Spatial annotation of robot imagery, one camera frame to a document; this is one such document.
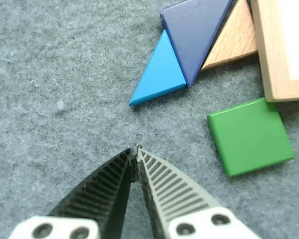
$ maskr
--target tangram piece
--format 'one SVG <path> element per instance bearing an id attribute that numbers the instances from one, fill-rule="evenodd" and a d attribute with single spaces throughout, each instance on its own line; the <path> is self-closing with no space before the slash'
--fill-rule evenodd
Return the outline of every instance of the tangram piece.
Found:
<path id="1" fill-rule="evenodd" d="M 129 105 L 135 106 L 185 86 L 183 73 L 164 30 Z"/>
<path id="2" fill-rule="evenodd" d="M 238 0 L 201 70 L 235 61 L 256 52 L 255 27 L 247 0 Z"/>
<path id="3" fill-rule="evenodd" d="M 231 0 L 185 0 L 160 13 L 189 86 L 214 41 Z"/>
<path id="4" fill-rule="evenodd" d="M 274 103 L 260 98 L 208 115 L 228 176 L 236 176 L 294 157 Z"/>

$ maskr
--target triangle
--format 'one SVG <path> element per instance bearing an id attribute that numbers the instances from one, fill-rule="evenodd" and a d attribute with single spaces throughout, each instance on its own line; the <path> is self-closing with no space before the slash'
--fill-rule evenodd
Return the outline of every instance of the triangle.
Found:
<path id="1" fill-rule="evenodd" d="M 255 26 L 247 0 L 238 0 L 201 70 L 257 52 Z"/>
<path id="2" fill-rule="evenodd" d="M 138 105 L 185 86 L 183 73 L 164 30 L 129 105 Z"/>
<path id="3" fill-rule="evenodd" d="M 187 85 L 192 86 L 232 0 L 185 0 L 160 13 Z"/>

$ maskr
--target wooden frame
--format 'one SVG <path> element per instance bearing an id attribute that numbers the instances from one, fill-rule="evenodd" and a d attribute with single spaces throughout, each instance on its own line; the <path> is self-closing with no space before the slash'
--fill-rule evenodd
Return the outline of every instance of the wooden frame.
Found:
<path id="1" fill-rule="evenodd" d="M 299 0 L 251 0 L 266 100 L 299 100 Z"/>

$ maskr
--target wooden block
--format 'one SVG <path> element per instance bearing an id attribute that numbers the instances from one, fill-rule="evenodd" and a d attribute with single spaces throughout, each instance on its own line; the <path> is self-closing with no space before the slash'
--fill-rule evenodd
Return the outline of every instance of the wooden block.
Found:
<path id="1" fill-rule="evenodd" d="M 238 0 L 201 70 L 257 52 L 254 22 L 247 0 Z"/>
<path id="2" fill-rule="evenodd" d="M 299 100 L 299 0 L 251 3 L 266 100 Z"/>

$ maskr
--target wooden triangle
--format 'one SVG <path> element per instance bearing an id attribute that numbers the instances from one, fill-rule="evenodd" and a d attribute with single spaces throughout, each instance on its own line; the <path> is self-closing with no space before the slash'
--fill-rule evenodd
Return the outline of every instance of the wooden triangle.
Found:
<path id="1" fill-rule="evenodd" d="M 201 70 L 257 52 L 254 22 L 247 0 L 238 0 Z"/>

